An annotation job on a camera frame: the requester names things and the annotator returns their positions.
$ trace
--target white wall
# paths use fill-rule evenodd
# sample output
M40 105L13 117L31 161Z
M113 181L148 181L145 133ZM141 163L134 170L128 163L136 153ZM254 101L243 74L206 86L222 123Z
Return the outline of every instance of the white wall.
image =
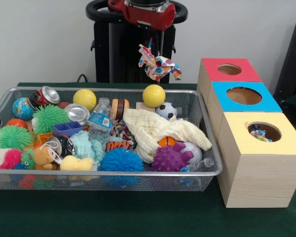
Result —
M248 58L273 93L296 23L296 0L182 0L173 61L195 82L202 57Z
M20 81L95 81L90 0L0 0L0 94Z
M95 81L91 0L0 0L0 95L20 81ZM296 22L296 0L181 0L181 83L197 80L201 57L249 58L273 91Z

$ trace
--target round hole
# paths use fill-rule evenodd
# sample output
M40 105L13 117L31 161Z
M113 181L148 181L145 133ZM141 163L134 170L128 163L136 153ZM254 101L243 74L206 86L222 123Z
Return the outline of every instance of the round hole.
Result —
M265 138L272 140L272 142L276 142L281 139L280 130L277 127L275 127L269 123L253 122L248 126L248 132L250 133L250 135L252 135L251 132L255 131L256 129L260 129L260 130L265 131ZM266 141L266 140L263 140L263 138L261 138L261 137L260 138L258 138L256 136L253 136L253 137L259 139L260 141Z
M226 75L238 75L241 73L241 68L233 64L221 64L218 66L218 71Z
M226 94L230 100L242 105L255 105L262 100L262 96L257 91L246 87L231 88Z

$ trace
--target black cable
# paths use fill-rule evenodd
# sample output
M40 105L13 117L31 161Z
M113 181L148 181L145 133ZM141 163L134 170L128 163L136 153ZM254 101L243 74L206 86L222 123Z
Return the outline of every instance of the black cable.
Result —
M77 82L79 82L81 78L84 78L85 82L88 82L88 79L85 74L81 74L80 76L78 76Z

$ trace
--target basketball ball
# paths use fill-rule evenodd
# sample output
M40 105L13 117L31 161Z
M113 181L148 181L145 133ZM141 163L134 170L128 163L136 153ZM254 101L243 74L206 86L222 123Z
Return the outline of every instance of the basketball ball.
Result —
M171 146L173 147L174 144L177 142L173 137L164 137L160 141L158 141L158 144L162 147Z

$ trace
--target white cloth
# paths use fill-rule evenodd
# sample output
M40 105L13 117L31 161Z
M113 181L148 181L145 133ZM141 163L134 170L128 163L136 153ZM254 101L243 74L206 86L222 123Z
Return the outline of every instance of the white cloth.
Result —
M177 141L193 142L205 151L212 147L211 142L197 126L182 118L176 120L172 117L168 121L146 110L125 109L123 119L137 141L135 152L146 163L153 162L153 156L159 147L158 141L167 136Z

